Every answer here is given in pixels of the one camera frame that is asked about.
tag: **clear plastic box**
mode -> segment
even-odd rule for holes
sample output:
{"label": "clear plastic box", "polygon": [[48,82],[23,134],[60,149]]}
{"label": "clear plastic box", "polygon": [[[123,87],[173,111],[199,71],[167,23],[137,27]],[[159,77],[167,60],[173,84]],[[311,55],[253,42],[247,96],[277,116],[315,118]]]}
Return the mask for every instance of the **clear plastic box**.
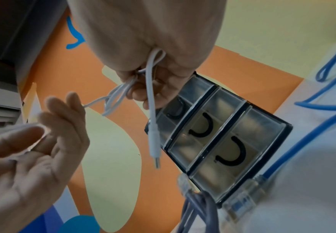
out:
{"label": "clear plastic box", "polygon": [[246,102],[218,88],[178,134],[168,152],[188,169],[218,130]]}
{"label": "clear plastic box", "polygon": [[[285,126],[250,106],[200,163],[191,179],[219,201],[264,154]],[[234,163],[241,154],[243,160],[237,165],[224,165],[217,157]]]}
{"label": "clear plastic box", "polygon": [[213,86],[203,79],[193,76],[173,99],[156,116],[160,132],[161,147],[164,148],[171,134],[191,107]]}

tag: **white cable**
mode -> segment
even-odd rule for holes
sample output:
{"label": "white cable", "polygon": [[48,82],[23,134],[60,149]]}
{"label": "white cable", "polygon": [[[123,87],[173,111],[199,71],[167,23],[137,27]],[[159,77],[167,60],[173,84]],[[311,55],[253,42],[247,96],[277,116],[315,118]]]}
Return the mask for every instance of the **white cable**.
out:
{"label": "white cable", "polygon": [[[161,52],[161,55],[157,59],[155,59],[155,57],[158,55],[159,52]],[[145,73],[145,78],[146,78],[146,91],[147,91],[147,96],[148,96],[149,112],[150,112],[150,123],[149,123],[149,131],[148,131],[149,150],[150,150],[150,156],[154,158],[154,163],[155,163],[156,168],[160,167],[159,158],[160,158],[161,149],[160,149],[160,135],[159,135],[158,125],[156,124],[156,117],[155,117],[155,100],[154,100],[152,73],[153,73],[153,67],[157,63],[159,63],[165,57],[165,55],[166,53],[163,50],[159,48],[154,48],[149,54],[146,68],[141,69],[137,72],[138,74]],[[104,100],[105,101],[104,113],[102,113],[102,116],[107,116],[111,114],[121,104],[127,92],[136,83],[136,81],[137,81],[137,75],[132,80],[115,87],[107,96],[100,97],[88,104],[85,104],[84,108],[90,107],[96,104],[97,102]],[[18,125],[10,126],[6,129],[8,131],[8,130],[21,129],[21,128],[26,128],[30,126],[36,126],[36,125],[40,125],[40,124],[32,123],[32,124],[25,124],[25,125],[20,125],[20,126]]]}

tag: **blue ethernet cable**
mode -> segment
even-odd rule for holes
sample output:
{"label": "blue ethernet cable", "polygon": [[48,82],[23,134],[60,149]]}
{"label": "blue ethernet cable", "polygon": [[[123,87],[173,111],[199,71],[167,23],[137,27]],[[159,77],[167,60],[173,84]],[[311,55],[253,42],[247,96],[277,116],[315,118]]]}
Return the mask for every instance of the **blue ethernet cable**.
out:
{"label": "blue ethernet cable", "polygon": [[[332,67],[336,64],[336,54],[332,57],[332,59],[325,64],[316,74],[316,80],[318,82],[326,81],[328,74]],[[302,102],[295,102],[295,105],[300,107],[305,107],[309,109],[316,110],[325,110],[325,111],[336,111],[336,105],[320,105],[320,104],[311,104],[310,102],[315,100],[320,95],[324,94],[328,90],[330,90],[334,85],[336,85],[336,78],[332,80],[326,87],[322,88],[320,91],[315,93],[313,96],[304,100]],[[293,156],[295,156],[301,149],[303,149],[307,144],[309,144],[312,140],[317,138],[320,134],[325,132],[328,128],[336,124],[336,115],[332,116],[321,125],[316,127],[310,133],[308,133],[305,137],[303,137],[299,142],[297,142],[291,149],[289,149],[286,153],[284,153],[273,165],[271,165],[268,170],[263,174],[263,177],[268,179],[270,178],[284,163],[290,160]]]}

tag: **hand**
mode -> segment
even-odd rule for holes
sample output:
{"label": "hand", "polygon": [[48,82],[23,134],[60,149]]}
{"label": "hand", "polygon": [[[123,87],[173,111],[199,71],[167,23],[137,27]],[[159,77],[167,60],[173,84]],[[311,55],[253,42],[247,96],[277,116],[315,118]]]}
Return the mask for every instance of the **hand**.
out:
{"label": "hand", "polygon": [[[51,97],[39,122],[0,135],[0,233],[19,232],[62,194],[89,146],[85,110],[76,93],[66,103]],[[11,156],[40,142],[29,152]]]}
{"label": "hand", "polygon": [[[154,71],[155,107],[169,103],[208,57],[219,34],[225,0],[69,0],[86,43],[122,81],[144,67],[152,48],[167,56]],[[145,77],[127,94],[144,101]]]}

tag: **black u-shaped piece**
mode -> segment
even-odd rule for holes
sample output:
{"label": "black u-shaped piece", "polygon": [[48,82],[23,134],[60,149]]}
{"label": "black u-shaped piece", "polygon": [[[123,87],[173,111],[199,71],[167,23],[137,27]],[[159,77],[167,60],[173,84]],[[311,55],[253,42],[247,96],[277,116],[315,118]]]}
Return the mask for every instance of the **black u-shaped piece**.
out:
{"label": "black u-shaped piece", "polygon": [[177,115],[172,115],[172,114],[169,114],[167,113],[166,116],[172,120],[178,120],[178,119],[181,119],[183,117],[183,115],[186,113],[186,104],[184,103],[183,99],[181,99],[180,97],[178,97],[178,102],[180,102],[181,104],[181,112]]}
{"label": "black u-shaped piece", "polygon": [[240,165],[245,160],[245,158],[246,158],[246,148],[245,148],[245,145],[241,142],[241,140],[238,139],[236,136],[232,136],[231,139],[240,148],[240,155],[238,156],[238,158],[233,160],[233,161],[228,161],[228,160],[225,160],[224,158],[220,157],[219,155],[217,155],[215,157],[215,160],[220,162],[221,164],[226,165],[226,166],[233,167],[233,166]]}
{"label": "black u-shaped piece", "polygon": [[206,112],[203,113],[203,117],[205,117],[208,121],[208,124],[209,124],[208,129],[205,132],[202,132],[202,133],[197,133],[197,132],[193,131],[192,129],[190,129],[188,131],[188,134],[191,134],[194,137],[206,137],[213,131],[213,128],[214,128],[213,119],[211,119],[209,114],[206,113]]}

